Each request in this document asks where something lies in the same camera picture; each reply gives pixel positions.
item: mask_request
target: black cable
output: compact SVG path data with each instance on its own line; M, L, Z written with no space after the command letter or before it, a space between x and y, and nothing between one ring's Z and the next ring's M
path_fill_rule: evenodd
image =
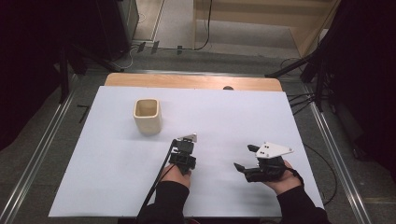
M207 39L206 39L206 42L204 43L203 46L201 46L200 48L195 49L195 50L203 49L207 45L207 42L209 42L209 37L210 37L210 16L212 15L212 3L213 3L213 0L210 0L209 17L207 19Z
M334 185L335 185L335 187L334 187L334 192L332 193L332 197L330 197L329 201L327 201L326 203L323 204L323 205L326 206L328 203L330 203L330 202L334 199L335 194L337 194L337 190L338 190L337 175L335 174L334 169L330 166L329 162L328 162L322 155L320 155L320 153L318 153L316 150L314 150L312 147L310 147L310 146L307 145L306 143L303 143L303 145L304 145L305 147L311 149L311 150L314 151L315 153L317 153L318 156L320 156L320 157L326 162L326 164L329 166L330 170L332 171L332 176L334 177Z
M169 171L171 171L172 168L174 168L174 166L175 166L175 164L173 164L173 165L171 166L171 168L169 168L169 170L167 170L167 171L165 172L165 174L163 174L163 176L161 176L161 179L160 179L158 182L161 182L161 181L163 180L163 178L169 173Z
M313 101L315 101L315 97L309 97L309 98L306 98L305 100L302 100L300 102L297 102L297 103L294 103L294 104L290 104L290 107L295 107L295 106L303 104L305 102L311 103Z
M293 94L293 95L286 95L286 96L287 96L287 97L295 97L295 96L301 97L301 96L306 96L306 95L314 95L314 93L313 93L313 92L309 92L309 93Z
M312 103L312 101L306 103L306 105L304 105L303 107L301 107L300 109L298 109L296 112L294 112L294 113L293 113L293 116L295 116L296 114L300 113L304 108L306 108L306 107L307 107L308 105L310 105L311 103Z
M291 101L294 101L294 100L296 100L296 99L302 97L302 96L309 96L309 98L312 98L312 97L314 97L315 95L314 95L313 93L296 95L296 96L294 96L293 98L291 98L291 99L289 100L289 103L290 103Z
M300 59L299 58L288 58L288 59L283 60L283 62L279 66L280 70L283 69L283 63L285 63L289 60L300 60ZM303 69L301 69L301 66L299 66L298 69L300 69L300 72L303 72Z
M176 139L174 139L174 140L172 141L171 146L169 147L168 153L166 154L165 160L163 161L163 165L161 166L160 172L157 174L157 177L155 178L154 183L152 184L151 189L149 190L148 195L146 196L146 199L145 199L145 201L143 202L143 204L142 204L142 206L141 206L141 208L140 208L140 210L139 210L139 213L137 214L136 221L138 220L139 215L140 215L141 211L143 210L143 208L146 207L146 206L148 205L149 200L150 200L152 194L154 193L155 188L157 187L157 184L158 184L158 183L160 182L160 180L164 177L164 175L161 176L161 174L163 173L163 168L165 167L165 164L166 164L166 163L168 162L168 160L169 160L169 156L170 156L171 153L172 153L172 149L173 149L174 145L176 144L176 141L177 141Z

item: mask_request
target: metal frame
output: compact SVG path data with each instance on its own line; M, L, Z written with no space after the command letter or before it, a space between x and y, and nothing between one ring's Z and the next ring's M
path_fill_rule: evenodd
M64 102L58 105L58 108L55 111L55 114L52 117L49 126L47 127L40 142L38 143L37 148L35 149L35 153L33 154L20 180L18 181L17 185L14 187L14 190L12 190L10 197L8 198L6 207L4 208L0 216L0 223L12 223L15 216L17 215L24 198L28 193L28 190L35 179L35 175L37 174L38 169L40 168L40 165L43 162L47 151L49 150L52 139L57 133L59 126L64 119L64 115L66 114L70 103L73 100L73 96L78 86L78 82L79 79L77 75L73 75L72 90L70 91L70 94L67 96Z
M305 85L304 88L306 92L312 92ZM360 224L371 224L372 221L364 206L363 199L361 198L358 188L356 187L352 176L350 175L347 166L344 163L338 146L335 144L335 140L332 137L332 132L330 131L330 128L323 113L319 112L315 104L311 104L310 106L314 114L315 120L318 123L318 127L323 136L326 147L329 150L329 154L332 158L332 162L334 163L335 170L338 174L338 177L340 178L341 184L344 187L344 191L346 192L346 196L349 200L352 211L355 214L356 220Z

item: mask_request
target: beige cup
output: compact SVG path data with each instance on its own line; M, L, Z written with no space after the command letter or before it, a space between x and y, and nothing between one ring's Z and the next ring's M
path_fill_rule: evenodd
M134 104L134 121L143 134L159 133L163 126L160 102L156 99L137 100Z

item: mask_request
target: person's arm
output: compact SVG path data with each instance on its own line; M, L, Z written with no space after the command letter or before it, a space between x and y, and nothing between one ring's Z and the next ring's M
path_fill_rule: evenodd
M275 182L264 182L273 189L279 201L282 212L282 224L328 224L327 213L321 208L315 207L312 200L306 194L300 179L291 171Z
M177 166L163 169L166 174L157 185L155 202L143 208L138 224L183 224L183 206L189 196L191 172L182 175Z

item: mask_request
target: cable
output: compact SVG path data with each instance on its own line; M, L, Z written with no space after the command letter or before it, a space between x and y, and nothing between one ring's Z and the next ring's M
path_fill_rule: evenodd
M298 109L296 112L293 113L293 116L295 116L296 114L300 113L304 108L306 108L309 104L311 104L312 102L308 102L306 103L306 105L304 105L303 107L301 107L300 109Z
M133 64L134 64L134 59L133 59L133 57L132 57L132 50L133 49L137 49L137 47L132 47L131 48L131 50L129 50L129 57L131 58L131 62L129 63L129 65L127 65L127 66L120 66L120 65L118 65L118 64L116 64L116 63L113 63L113 62L111 62L114 66L117 66L118 68L121 68L121 69L126 69L126 68L130 68Z
M285 63L285 62L287 62L289 60L300 60L300 59L299 58L288 58L288 59L283 60L283 62L279 66L280 70L283 69L283 66L282 66L283 63Z
M310 104L310 103L312 103L313 101L314 101L314 97L309 97L309 98L307 98L307 99L305 99L305 100L303 100L303 101L300 101L300 102L291 104L290 107L295 107L295 106L297 106L297 105L301 105L301 104L306 103L306 102L308 102L308 103Z
M152 194L154 193L155 188L157 187L157 184L160 182L161 179L163 179L164 175L161 176L161 174L163 173L163 168L165 167L165 164L166 164L166 163L168 162L168 160L169 160L169 156L171 155L172 148L174 147L176 141L177 141L176 139L174 139L174 140L172 141L171 146L170 146L169 149L168 149L168 153L166 154L165 160L163 161L163 165L161 166L160 172L158 172L157 177L155 178L154 183L152 184L151 189L149 190L148 195L146 196L145 201L143 202L142 206L140 207L139 213L137 214L137 217L136 217L136 220L135 220L135 221L138 220L139 215L140 215L141 211L143 210L143 208L146 207L146 206L148 205L149 200L150 200Z
M210 37L210 16L212 15L212 3L213 3L213 0L210 0L209 17L207 19L207 39L206 39L206 42L204 43L203 46L201 46L200 48L195 49L195 50L203 49L206 46L207 42L209 42L209 37Z
M298 95L288 95L288 97L291 97L291 96L294 96L294 97L291 98L291 99L289 100L289 102L291 102L291 101L293 101L293 100L296 100L296 99L298 99L298 98L300 98L300 97L302 97L302 96L311 96L311 97L313 97L313 96L314 96L314 93L305 93L305 94L298 94Z
M163 176L161 176L161 179L160 179L158 182L161 182L161 181L163 180L163 178L169 173L169 171L171 171L172 168L174 168L174 166L175 166L175 164L173 164L173 165L171 166L171 168L169 168L169 170L167 170L167 171L165 172L165 174L163 174Z
M145 51L146 49L153 49L153 47L145 47L142 51ZM157 49L162 49L162 50L174 50L174 51L198 51L198 49L169 49L169 48L157 48Z
M310 147L306 143L303 143L303 145L305 147L311 149L315 153L317 153L318 156L320 156L326 162L326 164L329 166L330 170L332 171L332 176L334 177L334 185L335 185L335 187L334 187L334 192L332 193L332 197L330 197L330 199L326 203L323 204L324 206L326 206L327 204L329 204L334 199L335 195L337 194L337 191L338 191L337 175L335 174L334 169L330 166L330 164L327 162L327 160L322 155L320 155L320 153L318 153L316 150L314 150L312 147Z
M146 18L147 18L147 17L145 16L145 14L139 12L139 16L140 16L140 15L144 16L145 18L144 18L142 21L139 21L138 23L145 21Z
M207 29L207 27L208 26L206 26L206 21L204 20L204 22L203 22L203 24L204 24L204 27L205 27L205 30L206 30L206 32L207 32L207 35L208 35L208 38L209 38L209 30ZM209 49L207 49L207 50L211 50L212 49L212 43L209 43L210 44L210 48Z

